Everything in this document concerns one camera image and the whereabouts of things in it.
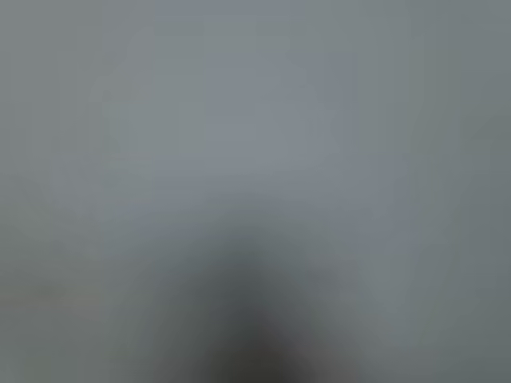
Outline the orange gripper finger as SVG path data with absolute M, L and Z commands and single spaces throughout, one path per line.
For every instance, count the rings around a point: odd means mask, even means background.
M 172 260 L 172 381 L 343 380 L 327 241 L 240 235 L 186 243 Z

